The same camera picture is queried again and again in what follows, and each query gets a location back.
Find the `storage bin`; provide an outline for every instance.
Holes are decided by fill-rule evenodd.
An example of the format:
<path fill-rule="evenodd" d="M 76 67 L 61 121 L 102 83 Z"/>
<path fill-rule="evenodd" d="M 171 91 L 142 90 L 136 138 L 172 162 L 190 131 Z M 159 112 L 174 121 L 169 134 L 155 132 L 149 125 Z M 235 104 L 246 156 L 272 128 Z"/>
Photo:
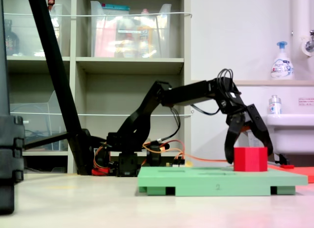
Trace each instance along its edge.
<path fill-rule="evenodd" d="M 62 56 L 70 55 L 70 17 L 62 4 L 55 4 L 51 19 Z M 44 57 L 37 27 L 33 16 L 5 15 L 7 55 Z"/>
<path fill-rule="evenodd" d="M 10 104 L 10 111 L 12 115 L 23 118 L 25 143 L 66 132 L 55 92 L 47 103 Z M 67 140 L 62 140 L 31 150 L 64 151 L 68 150 L 68 143 Z"/>
<path fill-rule="evenodd" d="M 160 13 L 170 12 L 164 4 Z M 169 57 L 170 15 L 106 17 L 97 1 L 91 1 L 92 57 Z"/>

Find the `green platform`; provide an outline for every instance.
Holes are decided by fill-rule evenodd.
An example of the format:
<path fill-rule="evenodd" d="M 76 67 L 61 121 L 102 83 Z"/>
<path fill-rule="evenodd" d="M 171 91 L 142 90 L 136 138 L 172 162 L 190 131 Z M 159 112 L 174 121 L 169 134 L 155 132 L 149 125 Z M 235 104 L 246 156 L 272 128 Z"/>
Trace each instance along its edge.
<path fill-rule="evenodd" d="M 237 172 L 227 168 L 142 167 L 138 189 L 147 195 L 268 196 L 294 195 L 308 178 L 285 171 Z"/>

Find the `faucet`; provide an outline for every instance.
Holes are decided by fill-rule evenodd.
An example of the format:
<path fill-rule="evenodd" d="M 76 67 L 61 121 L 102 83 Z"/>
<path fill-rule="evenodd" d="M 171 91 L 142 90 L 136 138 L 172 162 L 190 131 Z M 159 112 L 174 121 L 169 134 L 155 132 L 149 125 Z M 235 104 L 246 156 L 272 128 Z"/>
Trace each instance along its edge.
<path fill-rule="evenodd" d="M 306 42 L 305 49 L 307 52 L 314 52 L 314 30 L 310 30 L 311 41 Z"/>

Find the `white sink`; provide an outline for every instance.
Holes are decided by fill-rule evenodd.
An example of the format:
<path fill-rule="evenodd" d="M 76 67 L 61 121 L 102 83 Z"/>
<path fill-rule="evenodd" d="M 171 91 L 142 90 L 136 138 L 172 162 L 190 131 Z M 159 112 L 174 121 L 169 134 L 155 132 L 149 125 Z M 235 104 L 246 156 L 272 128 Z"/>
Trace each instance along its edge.
<path fill-rule="evenodd" d="M 276 154 L 314 154 L 314 114 L 269 114 L 266 124 Z"/>

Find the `floor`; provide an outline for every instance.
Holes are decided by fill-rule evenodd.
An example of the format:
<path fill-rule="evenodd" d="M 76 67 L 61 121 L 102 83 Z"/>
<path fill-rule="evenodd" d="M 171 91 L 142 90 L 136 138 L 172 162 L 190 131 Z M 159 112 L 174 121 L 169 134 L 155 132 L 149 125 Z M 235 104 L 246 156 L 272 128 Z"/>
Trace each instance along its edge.
<path fill-rule="evenodd" d="M 139 195 L 136 178 L 26 174 L 0 228 L 313 228 L 314 184 L 295 196 Z"/>

